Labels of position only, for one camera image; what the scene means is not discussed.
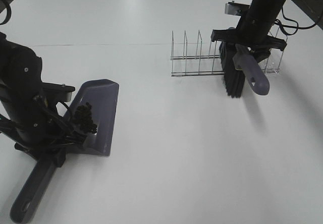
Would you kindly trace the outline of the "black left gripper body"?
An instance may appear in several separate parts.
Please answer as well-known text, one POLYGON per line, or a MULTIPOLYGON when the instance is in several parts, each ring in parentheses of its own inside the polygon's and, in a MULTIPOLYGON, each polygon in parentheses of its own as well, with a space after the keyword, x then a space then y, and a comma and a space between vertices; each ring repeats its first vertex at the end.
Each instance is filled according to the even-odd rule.
POLYGON ((13 95, 1 96, 8 117, 1 115, 1 133, 15 141, 15 148, 30 155, 64 148, 76 143, 76 130, 71 121, 58 114, 56 105, 66 105, 70 95, 47 97, 36 95, 22 100, 13 95))

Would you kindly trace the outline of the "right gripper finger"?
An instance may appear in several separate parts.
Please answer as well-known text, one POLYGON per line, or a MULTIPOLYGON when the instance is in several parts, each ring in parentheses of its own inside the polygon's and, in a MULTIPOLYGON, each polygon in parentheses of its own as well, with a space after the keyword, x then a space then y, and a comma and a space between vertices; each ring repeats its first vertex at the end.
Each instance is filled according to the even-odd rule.
POLYGON ((254 58, 258 63, 267 59, 270 55, 271 55, 271 50, 268 48, 263 48, 263 49, 254 51, 254 58))

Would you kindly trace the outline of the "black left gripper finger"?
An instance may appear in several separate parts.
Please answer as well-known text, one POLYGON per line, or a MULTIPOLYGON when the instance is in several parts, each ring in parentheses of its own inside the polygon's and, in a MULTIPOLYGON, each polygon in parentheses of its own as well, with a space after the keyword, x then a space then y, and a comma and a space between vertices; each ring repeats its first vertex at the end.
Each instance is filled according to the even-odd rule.
POLYGON ((75 144, 83 145, 87 138, 87 134, 79 133, 77 131, 73 131, 70 135, 68 135, 68 140, 75 144))
POLYGON ((51 155, 51 159, 55 167, 62 167, 66 160, 66 150, 55 149, 51 155))

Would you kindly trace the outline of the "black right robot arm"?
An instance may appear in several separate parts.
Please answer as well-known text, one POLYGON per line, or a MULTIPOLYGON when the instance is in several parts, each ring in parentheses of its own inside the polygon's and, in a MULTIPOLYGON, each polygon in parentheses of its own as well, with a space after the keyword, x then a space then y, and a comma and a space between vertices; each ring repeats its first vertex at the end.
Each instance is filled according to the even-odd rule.
POLYGON ((286 0, 252 0, 250 5, 228 2, 225 14, 239 16, 235 29, 213 30, 211 41, 239 44, 251 49, 257 62, 267 59, 272 48, 283 51, 287 43, 268 33, 286 0))

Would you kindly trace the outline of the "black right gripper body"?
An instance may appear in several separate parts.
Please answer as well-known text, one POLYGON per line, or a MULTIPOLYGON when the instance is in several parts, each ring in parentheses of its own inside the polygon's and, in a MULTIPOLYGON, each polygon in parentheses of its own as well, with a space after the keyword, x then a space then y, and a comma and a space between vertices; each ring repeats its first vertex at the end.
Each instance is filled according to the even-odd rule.
POLYGON ((260 39, 252 39, 249 36, 243 35, 237 29, 226 29, 226 30, 213 30, 211 33, 211 41, 221 41, 226 43, 239 44, 246 47, 250 47, 252 50, 258 49, 279 49, 284 51, 287 42, 283 39, 272 37, 269 35, 261 36, 260 39))

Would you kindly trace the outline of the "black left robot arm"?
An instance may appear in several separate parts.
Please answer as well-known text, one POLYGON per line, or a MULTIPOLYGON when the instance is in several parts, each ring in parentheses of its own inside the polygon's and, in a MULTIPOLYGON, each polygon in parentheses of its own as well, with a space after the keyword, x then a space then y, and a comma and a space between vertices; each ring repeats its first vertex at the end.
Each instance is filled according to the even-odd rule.
POLYGON ((74 86, 43 82, 42 58, 29 47, 7 40, 1 33, 1 133, 15 148, 34 159, 49 158, 57 167, 69 146, 80 146, 85 134, 59 115, 57 104, 71 101, 74 86))

